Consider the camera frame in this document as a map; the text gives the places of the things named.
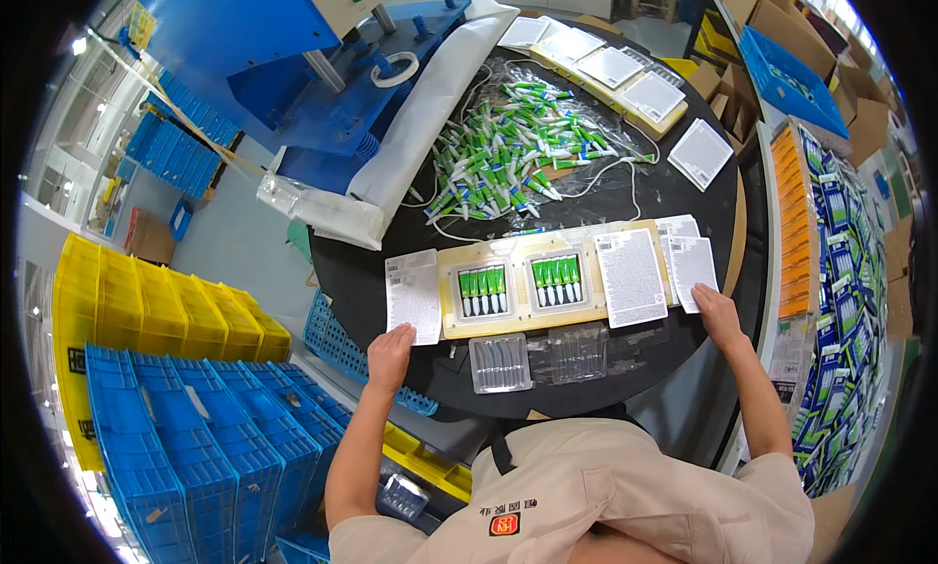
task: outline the beige work shirt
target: beige work shirt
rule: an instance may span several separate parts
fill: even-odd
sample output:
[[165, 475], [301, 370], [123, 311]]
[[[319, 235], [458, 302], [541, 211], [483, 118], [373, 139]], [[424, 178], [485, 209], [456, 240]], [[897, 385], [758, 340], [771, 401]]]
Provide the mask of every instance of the beige work shirt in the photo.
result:
[[506, 436], [499, 474], [486, 449], [472, 467], [469, 506], [429, 537], [383, 516], [353, 517], [329, 534], [334, 564], [562, 564], [601, 522], [663, 553], [705, 562], [802, 563], [814, 535], [791, 458], [773, 453], [734, 478], [665, 456], [627, 421], [546, 421]]

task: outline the red logo patch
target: red logo patch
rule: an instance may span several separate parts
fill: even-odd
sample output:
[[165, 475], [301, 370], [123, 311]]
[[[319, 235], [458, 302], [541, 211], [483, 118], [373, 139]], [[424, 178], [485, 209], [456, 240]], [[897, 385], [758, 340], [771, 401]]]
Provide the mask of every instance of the red logo patch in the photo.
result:
[[513, 536], [522, 530], [522, 514], [495, 515], [489, 525], [490, 536]]

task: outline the left hand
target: left hand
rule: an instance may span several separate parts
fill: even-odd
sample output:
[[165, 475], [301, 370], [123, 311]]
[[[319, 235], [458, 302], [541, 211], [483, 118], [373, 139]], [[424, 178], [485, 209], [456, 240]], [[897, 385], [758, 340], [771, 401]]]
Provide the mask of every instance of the left hand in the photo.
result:
[[416, 329], [410, 324], [401, 324], [374, 339], [368, 347], [369, 386], [397, 393], [405, 382], [415, 338]]

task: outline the green cloth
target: green cloth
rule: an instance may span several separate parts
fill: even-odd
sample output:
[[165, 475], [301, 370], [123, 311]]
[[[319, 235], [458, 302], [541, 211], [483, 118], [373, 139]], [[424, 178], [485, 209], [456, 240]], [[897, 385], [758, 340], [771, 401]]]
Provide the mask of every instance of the green cloth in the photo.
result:
[[300, 253], [306, 257], [307, 262], [312, 265], [312, 249], [310, 247], [310, 228], [296, 220], [290, 221], [287, 227], [288, 243], [293, 243]]

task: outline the blue machine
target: blue machine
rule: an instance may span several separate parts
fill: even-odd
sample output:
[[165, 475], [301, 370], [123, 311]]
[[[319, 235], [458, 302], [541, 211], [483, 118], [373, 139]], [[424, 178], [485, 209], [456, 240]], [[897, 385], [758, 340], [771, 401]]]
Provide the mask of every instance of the blue machine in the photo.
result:
[[268, 150], [286, 146], [280, 175], [345, 195], [413, 80], [379, 87], [372, 72], [393, 81], [399, 52], [425, 64], [470, 3], [381, 1], [138, 0], [155, 26], [129, 38]]

